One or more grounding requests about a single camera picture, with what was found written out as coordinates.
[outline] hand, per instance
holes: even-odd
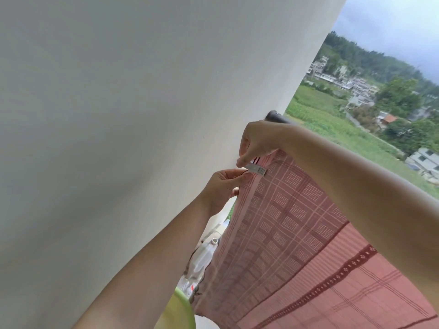
[[[206,187],[198,196],[209,206],[209,217],[219,213],[227,201],[238,195],[238,189],[252,179],[250,173],[243,174],[247,170],[232,169],[215,172]]]
[[[279,149],[284,124],[269,121],[250,122],[244,130],[236,166],[244,167],[256,157],[271,154]]]

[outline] black pipe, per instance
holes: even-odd
[[[293,124],[294,123],[292,120],[289,120],[288,118],[284,117],[282,114],[277,113],[276,110],[272,110],[272,111],[268,112],[267,116],[265,117],[265,121],[277,122],[280,124]]]

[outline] striped fabric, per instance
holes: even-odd
[[[242,187],[192,307],[221,329],[439,328],[422,294],[277,151]]]

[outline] sky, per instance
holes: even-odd
[[[347,0],[333,30],[439,84],[439,0]]]

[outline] person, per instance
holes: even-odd
[[[282,149],[294,157],[353,226],[439,311],[439,201],[397,175],[299,126],[251,122],[237,166]],[[109,282],[76,329],[153,328],[209,218],[245,170],[213,174],[201,193]]]

